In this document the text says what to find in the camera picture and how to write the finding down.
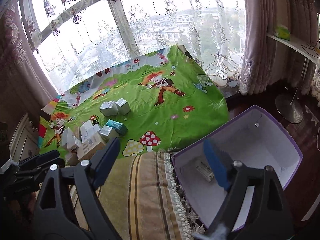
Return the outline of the white barcode carton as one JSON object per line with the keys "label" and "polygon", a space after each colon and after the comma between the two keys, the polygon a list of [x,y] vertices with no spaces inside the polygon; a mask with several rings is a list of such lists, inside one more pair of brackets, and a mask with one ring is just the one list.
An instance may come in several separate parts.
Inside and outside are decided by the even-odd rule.
{"label": "white barcode carton", "polygon": [[78,160],[91,159],[98,150],[102,150],[105,146],[106,142],[100,134],[95,133],[76,150]]}

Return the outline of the white rectangular carton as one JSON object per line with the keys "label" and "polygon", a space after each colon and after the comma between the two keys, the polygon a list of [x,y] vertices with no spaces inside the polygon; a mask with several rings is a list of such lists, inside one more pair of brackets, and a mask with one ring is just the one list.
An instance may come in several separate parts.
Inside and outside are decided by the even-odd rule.
{"label": "white rectangular carton", "polygon": [[86,142],[90,137],[95,135],[95,133],[99,133],[100,130],[101,127],[98,123],[93,124],[91,120],[87,120],[80,127],[81,142]]}

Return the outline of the white medicine box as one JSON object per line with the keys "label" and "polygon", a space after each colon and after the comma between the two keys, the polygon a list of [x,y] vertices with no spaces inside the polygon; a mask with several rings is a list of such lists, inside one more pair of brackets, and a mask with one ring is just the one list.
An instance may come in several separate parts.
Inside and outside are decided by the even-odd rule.
{"label": "white medicine box", "polygon": [[201,176],[203,176],[203,178],[208,181],[211,182],[214,179],[214,174],[212,172],[212,170],[202,161],[198,161],[195,164],[196,170],[200,173]]}

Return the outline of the teal patterned small box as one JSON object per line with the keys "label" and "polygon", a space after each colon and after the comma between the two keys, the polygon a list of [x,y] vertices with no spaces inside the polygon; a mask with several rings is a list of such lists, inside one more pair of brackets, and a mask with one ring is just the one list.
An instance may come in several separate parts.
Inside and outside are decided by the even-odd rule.
{"label": "teal patterned small box", "polygon": [[109,119],[105,125],[114,128],[119,135],[125,135],[127,133],[127,127],[121,122]]}

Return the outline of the silver cube box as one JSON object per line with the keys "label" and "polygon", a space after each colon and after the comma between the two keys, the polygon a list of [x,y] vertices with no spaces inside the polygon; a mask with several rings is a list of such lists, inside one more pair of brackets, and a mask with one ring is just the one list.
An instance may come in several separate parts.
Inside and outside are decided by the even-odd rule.
{"label": "silver cube box", "polygon": [[118,114],[118,108],[115,101],[103,102],[99,108],[99,111],[104,116],[113,116]]}
{"label": "silver cube box", "polygon": [[122,115],[126,115],[131,111],[128,101],[125,100],[124,98],[120,98],[119,100],[117,100],[116,106],[117,106],[118,112]]}

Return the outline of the cream carved cabinet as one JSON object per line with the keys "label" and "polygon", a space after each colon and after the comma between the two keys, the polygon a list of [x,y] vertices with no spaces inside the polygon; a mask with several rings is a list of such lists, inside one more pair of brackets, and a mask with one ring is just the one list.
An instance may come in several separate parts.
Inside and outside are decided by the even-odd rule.
{"label": "cream carved cabinet", "polygon": [[13,161],[19,162],[38,155],[39,130],[26,113],[18,123],[9,144]]}

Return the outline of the purple cardboard storage box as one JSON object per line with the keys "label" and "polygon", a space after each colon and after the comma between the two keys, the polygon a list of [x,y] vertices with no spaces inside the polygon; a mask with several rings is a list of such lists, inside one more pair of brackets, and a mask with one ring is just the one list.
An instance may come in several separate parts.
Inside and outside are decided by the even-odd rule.
{"label": "purple cardboard storage box", "polygon": [[206,140],[248,167],[272,166],[283,188],[289,185],[303,159],[287,130],[257,105],[174,154],[172,163],[185,198],[205,227],[210,226],[226,196],[215,179],[209,181],[196,168],[207,161],[203,152]]}

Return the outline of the mauve drape left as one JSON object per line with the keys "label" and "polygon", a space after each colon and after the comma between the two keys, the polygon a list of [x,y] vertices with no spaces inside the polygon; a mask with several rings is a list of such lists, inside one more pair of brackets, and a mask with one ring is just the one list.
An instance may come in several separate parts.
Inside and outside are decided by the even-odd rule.
{"label": "mauve drape left", "polygon": [[1,122],[9,136],[25,114],[38,122],[41,109],[56,96],[31,51],[17,0],[10,0],[1,17]]}

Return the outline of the mauve drape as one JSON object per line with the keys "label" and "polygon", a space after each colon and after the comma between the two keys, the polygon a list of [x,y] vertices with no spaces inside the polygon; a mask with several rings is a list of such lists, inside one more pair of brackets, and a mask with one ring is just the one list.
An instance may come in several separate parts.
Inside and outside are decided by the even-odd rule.
{"label": "mauve drape", "polygon": [[242,95],[259,94],[268,85],[285,79],[298,84],[302,58],[276,48],[267,34],[283,25],[302,41],[314,45],[319,37],[319,0],[244,0],[246,39],[239,90]]}
{"label": "mauve drape", "polygon": [[56,96],[31,51],[17,0],[10,0],[1,17],[1,122],[9,136],[25,114],[38,122],[41,109]]}

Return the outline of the striped beige sofa cover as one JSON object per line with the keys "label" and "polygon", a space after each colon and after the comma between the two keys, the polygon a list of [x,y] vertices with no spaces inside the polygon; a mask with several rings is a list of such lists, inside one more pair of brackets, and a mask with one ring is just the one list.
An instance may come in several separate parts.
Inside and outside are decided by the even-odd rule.
{"label": "striped beige sofa cover", "polygon": [[122,239],[192,239],[168,153],[117,159],[97,194]]}

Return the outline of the round metal stand base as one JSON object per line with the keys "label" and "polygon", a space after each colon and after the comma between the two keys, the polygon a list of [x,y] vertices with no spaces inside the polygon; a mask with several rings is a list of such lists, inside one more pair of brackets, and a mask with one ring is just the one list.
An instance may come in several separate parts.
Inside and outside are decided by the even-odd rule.
{"label": "round metal stand base", "polygon": [[298,124],[303,120],[304,113],[300,103],[291,96],[282,94],[275,99],[276,109],[279,114],[292,124]]}

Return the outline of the green cartoon print tablecloth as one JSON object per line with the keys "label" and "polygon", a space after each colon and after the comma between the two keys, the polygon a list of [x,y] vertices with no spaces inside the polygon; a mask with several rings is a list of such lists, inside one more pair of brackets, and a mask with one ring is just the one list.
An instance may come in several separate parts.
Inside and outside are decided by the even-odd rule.
{"label": "green cartoon print tablecloth", "polygon": [[86,122],[105,126],[100,107],[124,99],[129,113],[110,118],[123,124],[120,157],[182,149],[229,119],[225,97],[182,46],[170,46],[106,68],[61,93],[40,120],[41,153],[58,150],[62,135],[81,135]]}

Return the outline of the white lace sheer curtain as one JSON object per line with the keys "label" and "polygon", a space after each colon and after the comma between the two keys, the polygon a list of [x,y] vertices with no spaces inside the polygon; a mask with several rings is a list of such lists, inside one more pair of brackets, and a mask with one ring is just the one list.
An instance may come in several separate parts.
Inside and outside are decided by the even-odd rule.
{"label": "white lace sheer curtain", "polygon": [[220,87],[239,78],[244,0],[18,0],[33,55],[57,92],[175,44]]}

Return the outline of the white glass side shelf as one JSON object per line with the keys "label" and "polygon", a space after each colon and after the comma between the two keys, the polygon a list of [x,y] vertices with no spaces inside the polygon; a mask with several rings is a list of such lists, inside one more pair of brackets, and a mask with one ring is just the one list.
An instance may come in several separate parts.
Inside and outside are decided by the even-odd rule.
{"label": "white glass side shelf", "polygon": [[268,37],[276,40],[277,42],[280,42],[287,47],[293,49],[294,51],[300,53],[305,58],[307,58],[309,61],[314,63],[317,67],[319,67],[319,54],[316,53],[316,51],[313,49],[313,46],[308,46],[305,42],[301,41],[300,39],[291,36],[290,40],[285,40],[276,37],[273,34],[266,34]]}

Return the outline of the mauve drape right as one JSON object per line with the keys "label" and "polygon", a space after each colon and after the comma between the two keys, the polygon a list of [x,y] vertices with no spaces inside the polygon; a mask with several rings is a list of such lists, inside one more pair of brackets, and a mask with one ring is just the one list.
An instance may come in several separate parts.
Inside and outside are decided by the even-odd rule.
{"label": "mauve drape right", "polygon": [[246,39],[239,90],[242,95],[259,94],[268,85],[285,79],[298,84],[302,58],[276,48],[267,34],[283,25],[302,41],[314,45],[319,37],[319,0],[244,0]]}

